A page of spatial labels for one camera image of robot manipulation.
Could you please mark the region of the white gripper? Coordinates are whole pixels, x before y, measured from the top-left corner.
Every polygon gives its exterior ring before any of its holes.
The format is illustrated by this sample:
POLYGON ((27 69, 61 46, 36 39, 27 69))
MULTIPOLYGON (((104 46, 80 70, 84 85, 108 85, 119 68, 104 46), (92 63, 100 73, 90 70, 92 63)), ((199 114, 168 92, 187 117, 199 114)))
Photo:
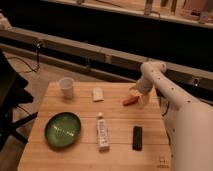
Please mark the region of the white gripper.
POLYGON ((136 85, 133 85, 132 87, 129 88, 129 91, 139 91, 142 94, 141 96, 141 103, 142 106, 146 106, 149 103, 149 98, 150 98, 150 94, 149 92, 152 90, 153 88, 153 83, 148 80, 146 77, 142 76, 137 82, 136 85))

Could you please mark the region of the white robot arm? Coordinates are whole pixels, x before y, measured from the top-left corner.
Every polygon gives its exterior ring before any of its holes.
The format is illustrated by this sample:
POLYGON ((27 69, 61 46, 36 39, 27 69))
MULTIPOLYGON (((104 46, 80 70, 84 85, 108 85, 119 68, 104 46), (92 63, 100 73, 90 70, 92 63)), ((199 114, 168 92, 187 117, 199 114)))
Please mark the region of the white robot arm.
POLYGON ((143 95, 156 87, 174 105, 171 171, 213 171, 213 107, 168 79, 166 63, 148 61, 134 88, 143 95))

